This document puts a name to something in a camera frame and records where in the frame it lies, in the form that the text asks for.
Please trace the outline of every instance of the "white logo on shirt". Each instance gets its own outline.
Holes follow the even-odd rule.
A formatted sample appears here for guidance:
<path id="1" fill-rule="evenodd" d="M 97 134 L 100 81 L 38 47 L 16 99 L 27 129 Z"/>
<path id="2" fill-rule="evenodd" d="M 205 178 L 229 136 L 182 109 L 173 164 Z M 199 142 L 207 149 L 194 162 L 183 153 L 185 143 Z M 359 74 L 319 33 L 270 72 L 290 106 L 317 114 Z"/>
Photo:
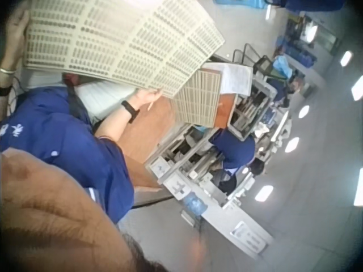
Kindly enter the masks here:
<path id="1" fill-rule="evenodd" d="M 5 135 L 6 130 L 7 130 L 8 127 L 9 127 L 8 124 L 1 126 L 1 129 L 0 129 L 0 137 L 3 136 L 3 135 Z"/>
<path id="2" fill-rule="evenodd" d="M 24 128 L 21 124 L 18 124 L 17 126 L 11 126 L 11 127 L 14 129 L 14 131 L 12 132 L 12 135 L 14 137 L 18 137 Z"/>

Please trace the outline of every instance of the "white bracelet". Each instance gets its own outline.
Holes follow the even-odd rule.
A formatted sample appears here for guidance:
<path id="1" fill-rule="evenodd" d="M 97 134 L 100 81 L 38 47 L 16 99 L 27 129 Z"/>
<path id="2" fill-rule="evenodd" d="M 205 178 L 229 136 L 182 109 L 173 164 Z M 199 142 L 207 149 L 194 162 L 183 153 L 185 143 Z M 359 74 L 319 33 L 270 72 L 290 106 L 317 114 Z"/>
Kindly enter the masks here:
<path id="1" fill-rule="evenodd" d="M 3 68 L 0 68 L 0 72 L 7 74 L 7 75 L 14 75 L 16 73 L 16 71 L 8 71 Z"/>

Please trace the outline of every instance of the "black wristwatch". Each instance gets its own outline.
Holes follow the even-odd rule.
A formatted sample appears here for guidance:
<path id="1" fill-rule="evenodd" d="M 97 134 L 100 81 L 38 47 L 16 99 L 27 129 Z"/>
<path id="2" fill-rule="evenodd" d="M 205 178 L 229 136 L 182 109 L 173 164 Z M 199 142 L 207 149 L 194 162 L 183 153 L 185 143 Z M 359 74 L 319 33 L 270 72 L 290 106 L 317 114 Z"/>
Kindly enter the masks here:
<path id="1" fill-rule="evenodd" d="M 131 124 L 139 114 L 140 110 L 135 110 L 126 100 L 122 101 L 121 105 L 124 106 L 124 108 L 131 114 L 131 119 L 129 121 Z"/>
<path id="2" fill-rule="evenodd" d="M 0 88 L 0 97 L 8 96 L 10 94 L 12 86 L 6 88 Z"/>

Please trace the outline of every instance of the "perforated sheet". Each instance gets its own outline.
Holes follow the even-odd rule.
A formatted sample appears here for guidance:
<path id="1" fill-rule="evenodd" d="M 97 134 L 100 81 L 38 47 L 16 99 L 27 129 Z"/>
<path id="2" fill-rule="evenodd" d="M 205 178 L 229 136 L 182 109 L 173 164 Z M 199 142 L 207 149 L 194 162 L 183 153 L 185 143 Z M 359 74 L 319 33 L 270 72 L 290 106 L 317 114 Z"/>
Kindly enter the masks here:
<path id="1" fill-rule="evenodd" d="M 32 0 L 24 65 L 173 97 L 223 43 L 196 0 Z"/>
<path id="2" fill-rule="evenodd" d="M 198 70 L 171 99 L 177 121 L 212 128 L 216 119 L 220 88 L 220 72 Z"/>

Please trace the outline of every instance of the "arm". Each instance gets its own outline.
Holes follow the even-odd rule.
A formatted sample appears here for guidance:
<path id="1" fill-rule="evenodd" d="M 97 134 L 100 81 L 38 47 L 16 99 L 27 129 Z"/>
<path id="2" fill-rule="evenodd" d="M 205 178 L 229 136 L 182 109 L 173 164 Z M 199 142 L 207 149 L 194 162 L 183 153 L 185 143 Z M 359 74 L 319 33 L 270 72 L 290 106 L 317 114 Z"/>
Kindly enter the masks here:
<path id="1" fill-rule="evenodd" d="M 22 2 L 10 15 L 6 23 L 5 54 L 0 62 L 0 68 L 6 71 L 15 71 L 24 52 L 24 32 L 29 23 L 28 3 Z M 8 89 L 12 86 L 14 75 L 0 71 L 0 88 Z M 0 121 L 6 117 L 9 94 L 6 92 L 0 96 Z"/>
<path id="2" fill-rule="evenodd" d="M 129 100 L 129 104 L 139 110 L 144 104 L 152 103 L 161 97 L 161 92 L 156 90 L 138 90 Z M 95 133 L 97 138 L 109 138 L 117 142 L 124 132 L 131 114 L 124 108 L 114 111 L 100 125 Z"/>

